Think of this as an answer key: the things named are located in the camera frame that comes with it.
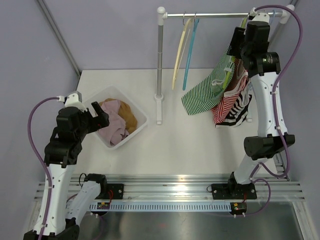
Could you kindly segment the brown tank top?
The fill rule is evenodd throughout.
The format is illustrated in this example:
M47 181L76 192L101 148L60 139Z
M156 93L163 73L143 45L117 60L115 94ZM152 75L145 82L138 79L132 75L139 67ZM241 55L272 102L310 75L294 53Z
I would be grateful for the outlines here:
M109 123L125 124L125 130L132 134L138 126L138 121L134 116L131 107L124 101L107 98L100 102L99 105L109 115Z

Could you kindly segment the green striped tank top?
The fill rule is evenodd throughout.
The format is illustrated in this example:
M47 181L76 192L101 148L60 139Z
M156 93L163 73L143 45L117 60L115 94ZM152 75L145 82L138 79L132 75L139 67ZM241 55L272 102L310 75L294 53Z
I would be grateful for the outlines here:
M221 76L221 57L212 72L181 98L182 105L189 116L207 112L221 101L225 91L222 88L224 77Z

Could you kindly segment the cream hanger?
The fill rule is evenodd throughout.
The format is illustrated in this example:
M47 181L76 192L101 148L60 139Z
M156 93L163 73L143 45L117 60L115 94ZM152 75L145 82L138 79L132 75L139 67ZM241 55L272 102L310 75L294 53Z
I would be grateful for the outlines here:
M190 34L190 30L191 30L191 25L192 25L192 20L188 19L186 21L186 23L184 23L183 25L183 30L180 36L180 40L179 40L179 45L177 48L177 53L176 53L176 59L175 59L175 64L174 64L174 68L173 68L173 75L172 75L172 85L171 85L171 89L174 90L175 89L175 84L176 84L176 80L178 77L178 72L180 69L180 64L182 61L182 57L185 51L185 46Z

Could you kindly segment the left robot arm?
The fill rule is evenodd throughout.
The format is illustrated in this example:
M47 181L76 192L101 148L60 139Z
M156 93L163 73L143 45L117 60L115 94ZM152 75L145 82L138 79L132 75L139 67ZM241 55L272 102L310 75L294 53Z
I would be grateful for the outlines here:
M45 171L45 188L40 212L33 230L24 234L25 240L76 240L80 224L95 198L108 194L107 178L90 173L71 203L67 203L68 190L82 142L86 135L109 125L109 116L98 102L92 102L96 115L87 108L66 106L56 117L44 158L40 162Z

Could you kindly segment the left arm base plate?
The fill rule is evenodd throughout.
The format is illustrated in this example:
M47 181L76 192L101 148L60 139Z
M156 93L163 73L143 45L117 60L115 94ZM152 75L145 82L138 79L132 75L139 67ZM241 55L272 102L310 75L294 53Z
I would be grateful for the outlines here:
M107 185L107 191L98 195L96 200L122 200L124 196L124 184L122 183L109 183Z

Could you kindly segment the green hanger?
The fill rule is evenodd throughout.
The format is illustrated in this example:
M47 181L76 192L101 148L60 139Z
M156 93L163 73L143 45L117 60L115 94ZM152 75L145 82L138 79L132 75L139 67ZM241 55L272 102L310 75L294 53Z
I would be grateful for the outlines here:
M222 89L225 90L228 87L228 84L232 80L234 71L235 71L235 61L236 57L230 55L228 51L230 50L230 45L227 47L225 52L223 53L222 57L220 58L221 61L221 76L222 79Z

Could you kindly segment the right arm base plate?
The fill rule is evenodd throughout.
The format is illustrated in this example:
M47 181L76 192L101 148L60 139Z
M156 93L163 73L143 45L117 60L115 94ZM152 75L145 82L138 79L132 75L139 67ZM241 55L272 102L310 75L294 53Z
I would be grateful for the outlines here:
M213 183L209 186L209 192L214 200L256 200L255 185L236 184L230 187L227 183Z

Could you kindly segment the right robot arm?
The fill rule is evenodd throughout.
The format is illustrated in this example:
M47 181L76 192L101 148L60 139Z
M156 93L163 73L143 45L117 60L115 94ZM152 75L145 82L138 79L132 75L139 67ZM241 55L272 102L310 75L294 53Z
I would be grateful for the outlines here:
M218 188L212 186L215 200L255 200L253 176L265 162L295 143L295 136L288 134L282 117L279 75L279 55L270 52L270 25L266 21L252 20L246 28L236 27L228 49L228 55L241 59L253 87L258 113L256 136L244 139L245 156L232 172L227 183Z

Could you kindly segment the pink tank top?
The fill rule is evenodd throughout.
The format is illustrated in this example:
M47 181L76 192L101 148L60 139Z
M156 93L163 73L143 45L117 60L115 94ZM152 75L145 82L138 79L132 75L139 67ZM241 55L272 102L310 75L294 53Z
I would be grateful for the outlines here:
M115 146L124 140L129 132L125 120L118 114L121 102L118 99L103 101L102 110L108 114L109 126L98 131L102 139L110 146Z

